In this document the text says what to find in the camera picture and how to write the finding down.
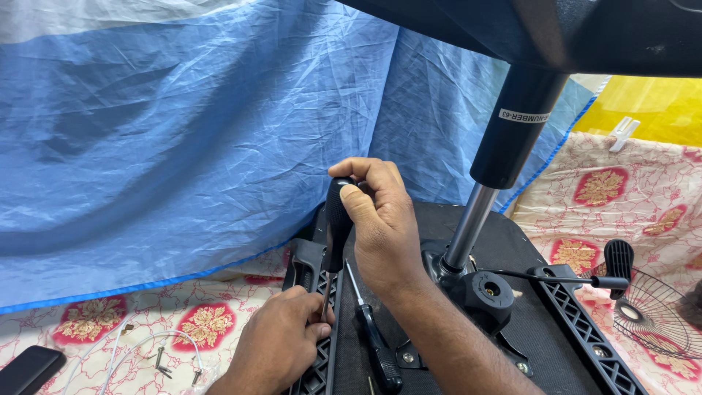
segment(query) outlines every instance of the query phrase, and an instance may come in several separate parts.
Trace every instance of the black screwdriver handle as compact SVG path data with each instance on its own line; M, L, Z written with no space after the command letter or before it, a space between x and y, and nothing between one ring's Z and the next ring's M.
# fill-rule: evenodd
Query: black screwdriver handle
M322 260L322 269L329 273L338 273L344 268L343 252L346 239L353 226L346 208L341 203L339 191L344 185L356 185L351 177L334 177L326 193L326 252Z
M358 306L356 319L368 340L368 357L380 390L385 395L398 394L402 390L402 376L395 360L395 353L390 350L373 318L373 308L369 304Z

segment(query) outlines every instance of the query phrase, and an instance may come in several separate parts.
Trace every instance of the wire fan guard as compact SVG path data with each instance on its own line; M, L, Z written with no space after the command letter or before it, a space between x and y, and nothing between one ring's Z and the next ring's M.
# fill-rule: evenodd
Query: wire fan guard
M702 333L685 320L698 320L702 310L664 282L637 269L632 275L616 301L614 327L658 354L702 359Z

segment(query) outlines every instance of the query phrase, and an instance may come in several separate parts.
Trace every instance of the hand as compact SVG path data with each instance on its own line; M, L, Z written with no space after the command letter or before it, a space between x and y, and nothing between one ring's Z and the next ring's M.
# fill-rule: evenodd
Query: hand
M356 226L354 249L363 281L384 302L403 288L425 284L417 220L395 163L350 157L330 167L329 175L360 182L360 188L344 186L340 195Z
M274 294L244 326L229 370L208 395L273 395L290 387L317 358L317 342L331 333L320 323L324 297L296 285Z

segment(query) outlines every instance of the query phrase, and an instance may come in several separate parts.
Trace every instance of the screwdriver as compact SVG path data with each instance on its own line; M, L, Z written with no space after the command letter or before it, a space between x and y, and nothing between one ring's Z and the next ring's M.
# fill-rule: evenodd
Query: screwdriver
M368 357L371 360L373 375L376 377L376 382L381 392L386 395L398 394L402 389L402 376L397 367L395 353L390 350L388 342L385 341L383 334L380 333L376 325L376 320L373 318L373 308L361 298L361 293L358 292L358 285L356 285L348 260L346 261L346 270L349 272L349 277L358 299L356 319L368 340Z
M351 177L334 177L326 192L324 214L326 216L326 250L322 258L322 270L326 271L326 289L324 290L324 306L322 307L322 322L326 322L326 309L329 306L331 283L336 274L344 269L342 259L344 244L349 237L353 221L341 202L339 192L344 185L356 185Z

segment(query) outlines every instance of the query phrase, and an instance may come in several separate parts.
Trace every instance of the yellow fabric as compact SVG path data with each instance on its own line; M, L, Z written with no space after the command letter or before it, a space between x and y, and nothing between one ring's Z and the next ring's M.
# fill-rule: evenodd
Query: yellow fabric
M607 135L626 116L634 138L700 147L702 79L615 75L573 130Z

